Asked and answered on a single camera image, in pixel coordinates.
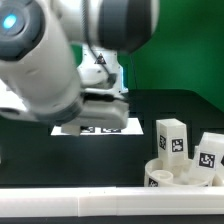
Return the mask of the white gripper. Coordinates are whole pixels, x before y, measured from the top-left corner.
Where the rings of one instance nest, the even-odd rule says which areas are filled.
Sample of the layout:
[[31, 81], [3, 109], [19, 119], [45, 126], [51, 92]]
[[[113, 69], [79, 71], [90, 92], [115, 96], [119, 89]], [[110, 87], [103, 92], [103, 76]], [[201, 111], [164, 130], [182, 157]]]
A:
[[82, 127], [124, 129], [128, 123], [129, 104], [121, 94], [84, 94], [83, 110], [66, 124]]

